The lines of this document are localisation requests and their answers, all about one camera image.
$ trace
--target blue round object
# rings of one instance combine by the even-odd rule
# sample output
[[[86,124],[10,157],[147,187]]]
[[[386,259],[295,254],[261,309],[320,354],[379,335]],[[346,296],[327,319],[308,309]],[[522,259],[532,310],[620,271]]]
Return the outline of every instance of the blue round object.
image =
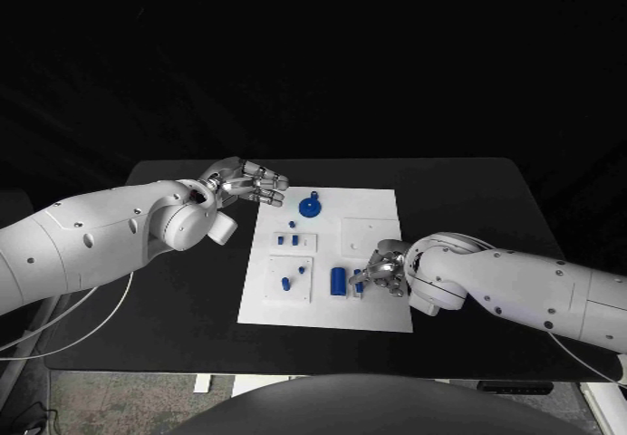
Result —
[[[314,218],[320,214],[323,205],[317,200],[317,192],[311,192],[311,196],[306,198],[298,204],[298,212],[307,218]]]

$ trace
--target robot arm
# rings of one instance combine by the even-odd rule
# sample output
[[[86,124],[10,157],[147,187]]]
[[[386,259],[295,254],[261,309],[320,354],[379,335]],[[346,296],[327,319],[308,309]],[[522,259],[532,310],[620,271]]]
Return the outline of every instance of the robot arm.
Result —
[[[238,198],[282,205],[287,178],[238,158],[199,179],[157,181],[71,197],[0,229],[0,314],[104,285],[183,251],[207,235],[223,245],[236,228],[218,210]]]
[[[379,272],[375,284],[392,294],[408,286],[409,304],[428,315],[458,310],[470,294],[490,314],[627,353],[627,277],[455,233],[437,233],[402,251],[408,244],[395,251],[393,242],[379,244],[376,261],[352,284]]]

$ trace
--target robotic hand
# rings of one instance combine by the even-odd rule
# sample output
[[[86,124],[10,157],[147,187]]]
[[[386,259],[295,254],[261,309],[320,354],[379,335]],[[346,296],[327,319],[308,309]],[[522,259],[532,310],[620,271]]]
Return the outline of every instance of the robotic hand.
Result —
[[[499,317],[627,353],[627,277],[437,233],[412,245],[383,240],[349,284],[372,281],[428,315],[467,294]]]
[[[282,206],[284,176],[236,157],[199,179],[157,181],[71,197],[0,229],[0,315],[104,285],[171,250],[236,229],[219,211],[238,198]]]

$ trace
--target black cable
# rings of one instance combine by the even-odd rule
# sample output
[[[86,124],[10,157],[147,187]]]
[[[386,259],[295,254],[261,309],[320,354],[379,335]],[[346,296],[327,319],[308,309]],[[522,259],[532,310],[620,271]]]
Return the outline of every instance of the black cable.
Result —
[[[17,414],[17,417],[13,419],[13,421],[10,422],[10,426],[9,426],[9,431],[13,433],[14,429],[16,429],[16,422],[20,419],[20,417],[26,414],[26,412],[36,406],[39,405],[39,407],[42,408],[45,413],[53,412],[55,413],[55,420],[52,422],[52,426],[55,428],[55,431],[59,435],[62,435],[62,431],[60,431],[60,427],[59,427],[59,411],[58,410],[49,410],[46,408],[46,406],[43,406],[43,403],[40,401],[36,401],[22,412],[20,414]]]

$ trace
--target black table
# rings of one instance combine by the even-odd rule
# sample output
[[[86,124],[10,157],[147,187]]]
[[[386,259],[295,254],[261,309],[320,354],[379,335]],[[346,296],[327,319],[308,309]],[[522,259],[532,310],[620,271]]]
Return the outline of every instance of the black table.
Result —
[[[196,178],[212,163],[144,161],[127,184]],[[453,231],[497,247],[562,257],[522,174],[507,159],[258,163],[285,174],[294,186],[393,189],[406,241]],[[543,332],[490,315],[471,298],[460,311],[440,310],[437,317],[411,310],[414,334],[238,324],[258,204],[239,200],[225,212],[239,224],[229,243],[219,246],[206,238],[189,251],[153,260],[134,275],[127,301],[111,321],[85,342],[48,357],[50,369],[598,380]],[[125,283],[122,278],[104,286],[60,321],[49,350],[71,343],[102,321]],[[611,351],[564,341],[584,361],[620,378]]]

